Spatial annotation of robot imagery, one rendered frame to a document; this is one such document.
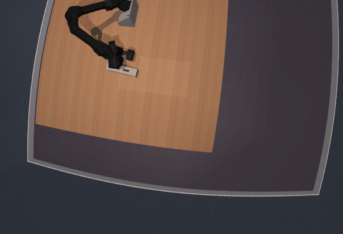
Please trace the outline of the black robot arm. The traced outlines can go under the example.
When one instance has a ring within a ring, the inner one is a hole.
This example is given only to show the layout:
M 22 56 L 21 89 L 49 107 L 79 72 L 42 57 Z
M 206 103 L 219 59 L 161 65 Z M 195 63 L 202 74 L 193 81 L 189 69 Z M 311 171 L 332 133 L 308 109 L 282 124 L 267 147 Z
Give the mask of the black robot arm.
M 119 8 L 119 10 L 129 10 L 132 0 L 105 0 L 98 3 L 93 3 L 86 6 L 70 6 L 65 13 L 70 33 L 84 41 L 87 45 L 91 46 L 93 51 L 104 59 L 108 59 L 109 68 L 120 68 L 122 66 L 122 57 L 118 56 L 120 48 L 116 46 L 115 41 L 109 41 L 105 44 L 99 40 L 94 39 L 91 35 L 82 30 L 78 24 L 78 18 L 87 13 L 95 12 L 98 10 L 106 9 L 106 11 Z M 106 55 L 107 54 L 107 55 Z

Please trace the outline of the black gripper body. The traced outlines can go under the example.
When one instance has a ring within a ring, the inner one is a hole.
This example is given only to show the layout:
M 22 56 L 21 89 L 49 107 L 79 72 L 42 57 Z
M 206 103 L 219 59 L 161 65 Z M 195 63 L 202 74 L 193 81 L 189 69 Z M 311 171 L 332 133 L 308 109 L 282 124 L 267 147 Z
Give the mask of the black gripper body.
M 123 48 L 121 48 L 121 47 L 119 47 L 119 48 L 120 48 L 120 52 L 119 52 L 119 54 L 117 54 L 118 56 L 122 56 L 124 54 L 124 55 L 126 55 L 127 60 L 130 60 L 130 61 L 133 60 L 133 56 L 135 53 L 133 50 L 128 49 L 127 51 L 123 51 Z M 124 53 L 124 52 L 126 52 L 126 53 Z

